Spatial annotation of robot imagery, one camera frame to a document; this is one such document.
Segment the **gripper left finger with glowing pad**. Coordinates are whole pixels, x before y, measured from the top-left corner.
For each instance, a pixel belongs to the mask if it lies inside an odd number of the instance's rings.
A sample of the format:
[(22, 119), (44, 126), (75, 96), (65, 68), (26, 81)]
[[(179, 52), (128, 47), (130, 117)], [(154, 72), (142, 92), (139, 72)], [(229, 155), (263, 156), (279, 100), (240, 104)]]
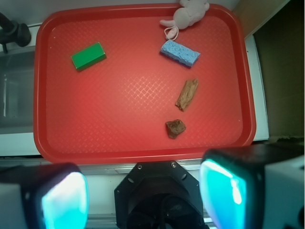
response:
[(86, 177), (73, 163), (0, 168), (2, 229), (83, 229)]

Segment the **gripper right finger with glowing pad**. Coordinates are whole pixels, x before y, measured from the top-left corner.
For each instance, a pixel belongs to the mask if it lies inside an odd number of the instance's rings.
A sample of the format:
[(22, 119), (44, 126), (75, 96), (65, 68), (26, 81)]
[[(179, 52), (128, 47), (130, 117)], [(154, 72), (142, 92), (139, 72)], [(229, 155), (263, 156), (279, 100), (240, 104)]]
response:
[(210, 149), (199, 173), (203, 205), (218, 229), (302, 229), (305, 149), (273, 143)]

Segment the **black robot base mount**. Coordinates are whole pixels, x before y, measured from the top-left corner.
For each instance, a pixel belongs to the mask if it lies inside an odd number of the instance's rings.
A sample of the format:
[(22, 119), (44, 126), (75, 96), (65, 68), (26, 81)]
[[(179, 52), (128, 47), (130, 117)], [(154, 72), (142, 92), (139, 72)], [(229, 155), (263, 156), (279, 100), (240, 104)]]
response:
[(138, 163), (114, 190), (120, 229), (207, 229), (199, 182), (174, 161)]

